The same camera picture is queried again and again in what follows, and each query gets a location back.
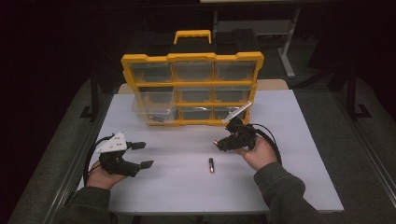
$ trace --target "yellow handle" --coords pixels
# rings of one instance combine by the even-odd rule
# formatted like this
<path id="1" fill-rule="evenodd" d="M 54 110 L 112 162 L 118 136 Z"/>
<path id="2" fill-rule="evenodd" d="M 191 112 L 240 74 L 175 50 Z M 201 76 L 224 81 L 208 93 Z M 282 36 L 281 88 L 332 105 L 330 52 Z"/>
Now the yellow handle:
<path id="1" fill-rule="evenodd" d="M 192 30 L 192 31 L 177 31 L 174 44 L 177 43 L 179 37 L 204 37 L 207 36 L 209 44 L 212 43 L 212 38 L 209 30 Z"/>

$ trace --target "person's left hand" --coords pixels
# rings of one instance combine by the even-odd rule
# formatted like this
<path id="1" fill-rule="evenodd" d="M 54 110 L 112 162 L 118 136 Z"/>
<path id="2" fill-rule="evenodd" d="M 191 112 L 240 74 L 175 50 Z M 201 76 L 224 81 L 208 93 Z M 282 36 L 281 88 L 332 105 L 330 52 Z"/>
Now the person's left hand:
<path id="1" fill-rule="evenodd" d="M 86 187 L 97 187 L 100 189 L 112 189 L 114 185 L 125 179 L 126 175 L 109 174 L 106 170 L 102 169 L 100 162 L 97 161 L 90 171 Z"/>

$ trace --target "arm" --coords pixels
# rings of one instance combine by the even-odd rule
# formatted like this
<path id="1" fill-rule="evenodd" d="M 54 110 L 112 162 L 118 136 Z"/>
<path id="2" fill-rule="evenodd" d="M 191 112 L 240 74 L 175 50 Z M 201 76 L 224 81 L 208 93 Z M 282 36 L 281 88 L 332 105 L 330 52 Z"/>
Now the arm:
<path id="1" fill-rule="evenodd" d="M 304 182 L 277 163 L 274 151 L 263 138 L 256 138 L 256 146 L 251 151 L 241 148 L 236 152 L 258 171 L 254 180 L 270 208 L 273 224 L 324 223 L 318 211 L 303 198 Z"/>
<path id="2" fill-rule="evenodd" d="M 100 165 L 93 168 L 87 186 L 57 211 L 54 223 L 117 223 L 117 217 L 108 211 L 110 190 L 124 178 L 124 175 L 109 174 Z"/>

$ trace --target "hand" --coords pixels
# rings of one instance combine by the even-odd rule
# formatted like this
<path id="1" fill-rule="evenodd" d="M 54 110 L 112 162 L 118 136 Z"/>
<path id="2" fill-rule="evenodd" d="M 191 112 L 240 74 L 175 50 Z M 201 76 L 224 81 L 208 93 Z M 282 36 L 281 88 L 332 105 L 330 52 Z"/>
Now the hand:
<path id="1" fill-rule="evenodd" d="M 97 161 L 90 171 L 86 187 L 97 187 L 100 189 L 112 189 L 114 185 L 125 179 L 125 175 L 111 175 L 102 169 L 100 162 Z"/>
<path id="2" fill-rule="evenodd" d="M 235 151 L 256 171 L 269 163 L 277 162 L 276 154 L 271 145 L 259 136 L 256 136 L 256 146 L 251 151 L 243 148 Z"/>

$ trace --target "white table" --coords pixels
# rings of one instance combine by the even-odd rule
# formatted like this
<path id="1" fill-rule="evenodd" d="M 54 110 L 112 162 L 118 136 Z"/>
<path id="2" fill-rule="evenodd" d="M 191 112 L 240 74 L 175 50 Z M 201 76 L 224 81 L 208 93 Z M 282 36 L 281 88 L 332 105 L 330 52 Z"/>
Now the white table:
<path id="1" fill-rule="evenodd" d="M 262 214 L 269 210 L 253 180 L 255 172 L 243 158 L 212 144 L 229 135 L 224 127 L 148 126 L 132 113 L 133 99 L 132 94 L 114 96 L 98 138 L 124 132 L 127 141 L 147 145 L 128 150 L 123 158 L 154 163 L 113 188 L 110 210 L 134 215 Z M 271 130 L 283 166 L 305 182 L 304 197 L 319 212 L 344 209 L 292 91 L 257 91 L 250 123 Z M 215 162 L 214 174 L 209 173 L 209 158 Z M 91 165 L 97 160 L 95 153 Z"/>

